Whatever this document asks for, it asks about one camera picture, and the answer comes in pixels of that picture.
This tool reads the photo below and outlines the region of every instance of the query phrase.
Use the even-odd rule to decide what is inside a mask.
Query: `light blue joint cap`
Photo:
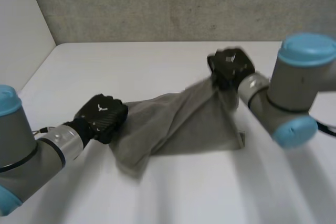
[[[312,117],[301,116],[278,127],[272,138],[282,148],[294,148],[310,140],[317,130],[317,122]]]
[[[22,201],[18,197],[0,186],[0,216],[9,215],[21,205]]]
[[[0,116],[11,114],[22,106],[21,99],[15,89],[7,85],[0,85]]]
[[[336,60],[336,41],[320,34],[295,34],[283,41],[278,59],[300,68],[325,65]]]

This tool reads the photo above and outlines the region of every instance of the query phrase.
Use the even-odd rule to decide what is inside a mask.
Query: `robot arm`
[[[0,86],[0,216],[21,206],[85,148],[90,139],[109,143],[128,108],[120,100],[97,95],[64,123],[37,140],[21,101]]]
[[[271,80],[255,72],[239,48],[208,57],[220,88],[233,87],[270,136],[283,148],[311,139],[318,123],[309,110],[320,91],[336,91],[336,41],[317,34],[287,38]]]

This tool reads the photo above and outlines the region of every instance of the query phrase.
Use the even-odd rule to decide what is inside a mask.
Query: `gray towel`
[[[151,155],[236,150],[244,146],[232,113],[234,90],[219,91],[210,78],[177,94],[130,102],[129,115],[110,147],[118,167],[131,176],[144,171]]]

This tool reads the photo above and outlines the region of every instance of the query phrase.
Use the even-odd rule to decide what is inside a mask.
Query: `black cable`
[[[49,131],[51,131],[52,129],[54,129],[55,127],[44,127],[39,129],[38,131],[32,131],[32,134],[34,136],[36,136],[39,133],[48,133]]]
[[[330,136],[333,136],[333,137],[336,137],[336,132],[335,131],[332,131],[331,129],[336,129],[336,126],[329,126],[329,125],[325,125],[323,123],[320,123],[319,121],[316,121],[317,122],[317,126],[319,128],[319,131],[327,134],[327,135],[330,135]]]

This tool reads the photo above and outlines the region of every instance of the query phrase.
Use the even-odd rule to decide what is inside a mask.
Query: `white table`
[[[63,44],[20,96],[32,129],[56,126],[97,93],[126,102],[179,92],[209,75],[208,54],[238,45],[271,76],[279,42]],[[335,98],[320,95],[312,114],[336,123]],[[318,133],[284,151],[243,103],[236,120],[247,134],[243,150],[154,157],[139,182],[118,171],[108,146],[92,141],[0,223],[336,223],[336,139]]]

